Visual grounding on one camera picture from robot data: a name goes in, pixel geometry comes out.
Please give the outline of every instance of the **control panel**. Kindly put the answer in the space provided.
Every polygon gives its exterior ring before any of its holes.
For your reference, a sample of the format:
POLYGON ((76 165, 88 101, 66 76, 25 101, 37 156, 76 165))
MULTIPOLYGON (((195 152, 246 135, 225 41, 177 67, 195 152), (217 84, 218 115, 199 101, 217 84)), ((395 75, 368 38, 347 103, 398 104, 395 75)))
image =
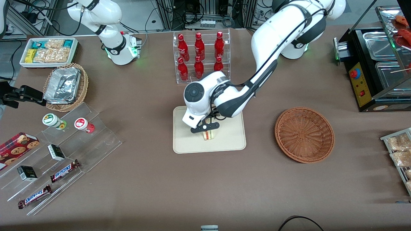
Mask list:
POLYGON ((371 94, 368 89, 367 82, 361 69, 360 63, 357 63, 349 72, 351 84, 356 95, 358 105, 364 106, 372 100, 371 94))

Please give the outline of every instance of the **jar lid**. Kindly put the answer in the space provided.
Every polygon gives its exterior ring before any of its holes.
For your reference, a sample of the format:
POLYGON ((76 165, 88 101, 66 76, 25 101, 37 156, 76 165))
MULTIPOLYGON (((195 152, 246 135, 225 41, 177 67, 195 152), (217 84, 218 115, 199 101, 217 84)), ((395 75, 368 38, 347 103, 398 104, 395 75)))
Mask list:
POLYGON ((87 125, 88 125, 88 121, 85 118, 78 118, 74 122, 74 126, 79 130, 85 129, 87 127, 87 125))
POLYGON ((57 116, 53 113, 49 113, 43 117, 43 124, 47 126, 55 125, 57 123, 57 116))

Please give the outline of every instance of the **snickers bar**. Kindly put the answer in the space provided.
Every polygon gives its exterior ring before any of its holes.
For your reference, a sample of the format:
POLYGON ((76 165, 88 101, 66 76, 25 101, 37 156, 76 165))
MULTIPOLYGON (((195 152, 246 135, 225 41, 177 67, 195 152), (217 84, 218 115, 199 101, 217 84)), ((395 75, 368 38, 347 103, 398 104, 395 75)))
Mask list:
POLYGON ((38 200, 40 197, 47 195, 47 194, 51 194, 51 187, 50 185, 47 185, 45 188, 43 188, 42 190, 36 192, 35 194, 31 195, 30 197, 26 198, 25 200, 21 200, 18 202, 18 209, 22 209, 26 206, 28 206, 31 202, 38 200))
POLYGON ((56 182, 58 179, 62 178, 63 176, 65 176, 67 173, 69 173, 71 170, 77 168, 78 166, 80 166, 80 164, 79 164, 78 160, 76 159, 73 162, 71 162, 69 165, 67 165, 65 168, 58 171, 53 176, 50 176, 51 182, 52 183, 56 182))

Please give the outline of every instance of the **yellow panel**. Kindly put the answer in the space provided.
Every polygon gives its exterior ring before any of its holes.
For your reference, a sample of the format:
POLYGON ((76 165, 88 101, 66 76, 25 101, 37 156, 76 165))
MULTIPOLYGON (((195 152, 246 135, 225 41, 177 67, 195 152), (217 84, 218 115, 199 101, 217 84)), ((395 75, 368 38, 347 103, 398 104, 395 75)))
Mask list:
POLYGON ((351 84, 353 85, 353 89, 356 95, 356 99, 358 102, 358 105, 360 107, 364 106, 365 104, 367 104, 368 102, 370 102, 372 100, 371 94, 369 92, 368 86, 367 86, 367 82, 365 81, 364 75, 363 75, 363 70, 361 68, 360 63, 357 63, 349 72, 348 74, 351 73, 351 71, 355 70, 355 69, 359 69, 360 70, 360 77, 358 79, 353 79, 350 77, 351 79, 351 84))

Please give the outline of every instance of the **red button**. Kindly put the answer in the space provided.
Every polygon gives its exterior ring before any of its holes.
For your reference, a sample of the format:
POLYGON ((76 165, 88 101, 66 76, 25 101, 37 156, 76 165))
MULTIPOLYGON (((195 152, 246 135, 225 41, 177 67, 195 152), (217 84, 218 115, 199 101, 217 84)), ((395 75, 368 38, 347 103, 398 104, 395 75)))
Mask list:
POLYGON ((357 77, 357 75, 358 75, 358 72, 357 72, 356 70, 352 70, 352 71, 350 72, 350 77, 351 77, 351 78, 355 78, 355 77, 357 77))

